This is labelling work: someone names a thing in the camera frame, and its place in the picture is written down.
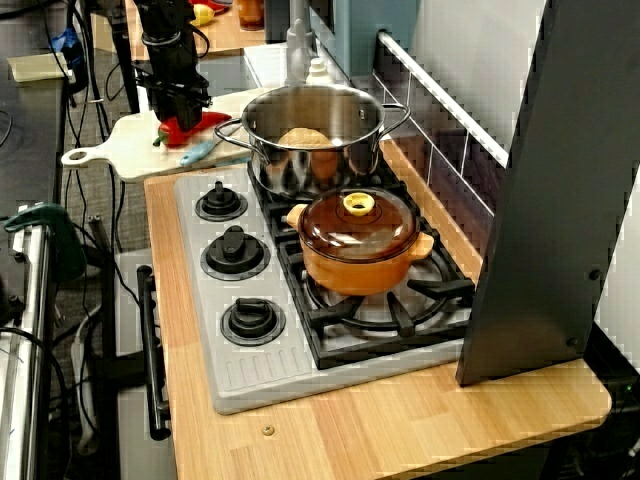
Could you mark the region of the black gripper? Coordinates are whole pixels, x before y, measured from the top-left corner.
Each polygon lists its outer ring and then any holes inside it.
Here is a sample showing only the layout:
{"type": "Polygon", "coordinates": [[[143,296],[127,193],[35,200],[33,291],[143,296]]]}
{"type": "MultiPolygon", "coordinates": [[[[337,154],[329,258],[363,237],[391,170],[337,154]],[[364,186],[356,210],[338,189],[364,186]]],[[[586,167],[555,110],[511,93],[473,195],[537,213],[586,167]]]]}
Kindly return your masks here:
{"type": "Polygon", "coordinates": [[[193,29],[141,36],[149,59],[134,65],[136,82],[147,91],[150,109],[160,122],[175,116],[184,132],[202,119],[210,104],[209,82],[197,71],[199,56],[193,29]]]}

